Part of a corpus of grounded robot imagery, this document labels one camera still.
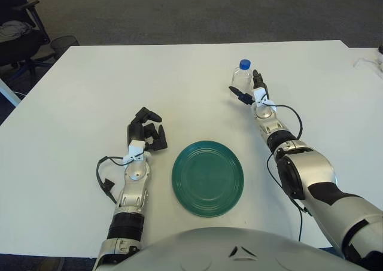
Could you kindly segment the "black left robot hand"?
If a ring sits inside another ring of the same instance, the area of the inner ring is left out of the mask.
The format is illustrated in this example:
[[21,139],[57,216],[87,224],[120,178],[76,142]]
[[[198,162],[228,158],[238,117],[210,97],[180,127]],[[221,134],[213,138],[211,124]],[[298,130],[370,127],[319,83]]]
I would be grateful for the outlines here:
[[135,115],[135,118],[127,127],[127,143],[133,140],[144,143],[144,151],[159,151],[168,147],[163,126],[160,124],[156,129],[153,123],[144,125],[147,121],[161,123],[162,118],[146,107],[142,107]]

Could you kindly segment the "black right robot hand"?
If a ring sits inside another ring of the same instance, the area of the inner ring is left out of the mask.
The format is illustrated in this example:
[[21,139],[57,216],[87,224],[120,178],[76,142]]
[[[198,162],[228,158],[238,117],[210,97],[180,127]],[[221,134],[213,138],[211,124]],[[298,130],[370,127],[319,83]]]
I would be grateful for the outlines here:
[[239,101],[244,104],[252,105],[254,102],[262,103],[269,99],[269,92],[266,83],[263,81],[262,74],[254,69],[238,69],[233,74],[229,90]]

